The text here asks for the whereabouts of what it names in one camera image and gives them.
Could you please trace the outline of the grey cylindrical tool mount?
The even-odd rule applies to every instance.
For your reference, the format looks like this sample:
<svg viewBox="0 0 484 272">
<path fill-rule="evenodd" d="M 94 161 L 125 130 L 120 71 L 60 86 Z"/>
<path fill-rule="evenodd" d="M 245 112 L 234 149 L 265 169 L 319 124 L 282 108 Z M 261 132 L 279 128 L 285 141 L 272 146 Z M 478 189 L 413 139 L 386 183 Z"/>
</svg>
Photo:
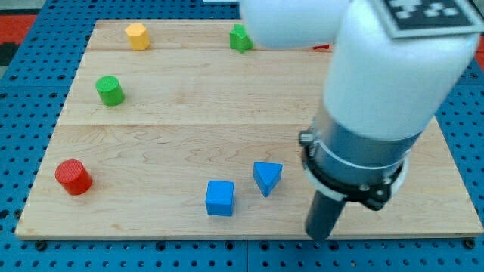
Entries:
<svg viewBox="0 0 484 272">
<path fill-rule="evenodd" d="M 408 155 L 418 135 L 381 140 L 347 129 L 320 104 L 299 133 L 302 165 L 319 193 L 335 201 L 381 210 L 405 183 Z"/>
</svg>

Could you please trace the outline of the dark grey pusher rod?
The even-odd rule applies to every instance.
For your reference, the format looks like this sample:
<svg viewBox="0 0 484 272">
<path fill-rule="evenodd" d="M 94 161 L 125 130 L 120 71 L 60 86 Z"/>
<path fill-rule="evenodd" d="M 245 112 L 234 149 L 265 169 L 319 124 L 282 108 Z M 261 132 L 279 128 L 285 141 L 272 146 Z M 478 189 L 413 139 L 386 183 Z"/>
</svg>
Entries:
<svg viewBox="0 0 484 272">
<path fill-rule="evenodd" d="M 315 191 L 312 204 L 305 221 L 306 233 L 314 240 L 327 239 L 346 203 L 337 201 Z"/>
</svg>

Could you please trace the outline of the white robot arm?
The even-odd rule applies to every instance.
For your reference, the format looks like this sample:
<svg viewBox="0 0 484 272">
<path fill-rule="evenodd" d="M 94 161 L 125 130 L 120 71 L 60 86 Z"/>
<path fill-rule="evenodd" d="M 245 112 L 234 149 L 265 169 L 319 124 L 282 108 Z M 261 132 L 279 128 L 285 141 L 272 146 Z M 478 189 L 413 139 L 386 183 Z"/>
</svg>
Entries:
<svg viewBox="0 0 484 272">
<path fill-rule="evenodd" d="M 334 46 L 318 112 L 299 134 L 315 186 L 306 233 L 316 240 L 346 203 L 378 211 L 399 190 L 412 146 L 483 31 L 469 1 L 243 0 L 240 15 L 264 48 Z"/>
</svg>

